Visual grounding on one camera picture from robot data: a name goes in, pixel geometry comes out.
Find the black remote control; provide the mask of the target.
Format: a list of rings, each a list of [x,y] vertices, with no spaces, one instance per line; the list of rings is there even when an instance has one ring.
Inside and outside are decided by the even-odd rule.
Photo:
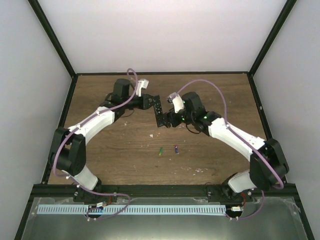
[[[166,127],[167,126],[167,115],[163,113],[161,99],[159,95],[153,97],[153,109],[155,114],[155,120],[157,127]]]

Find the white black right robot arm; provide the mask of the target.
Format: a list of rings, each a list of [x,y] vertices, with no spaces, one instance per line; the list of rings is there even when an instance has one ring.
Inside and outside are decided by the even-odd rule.
[[[193,125],[199,133],[222,141],[248,160],[248,170],[235,173],[224,182],[222,195],[225,200],[232,202],[245,190],[268,191],[283,185],[282,179],[289,172],[289,165],[277,140],[253,136],[225,121],[220,114],[207,111],[195,92],[183,96],[174,92],[167,100],[173,104],[173,109],[166,114],[169,127],[181,123]]]

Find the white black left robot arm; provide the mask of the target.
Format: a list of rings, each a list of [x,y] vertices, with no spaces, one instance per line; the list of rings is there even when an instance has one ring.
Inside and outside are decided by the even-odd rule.
[[[97,202],[102,196],[101,180],[87,167],[86,146],[104,128],[112,125],[126,110],[147,110],[152,106],[153,97],[142,93],[149,81],[141,78],[136,84],[119,78],[113,91],[106,95],[99,107],[84,120],[69,128],[58,127],[53,135],[48,161],[54,174],[71,178],[85,189],[89,201]]]

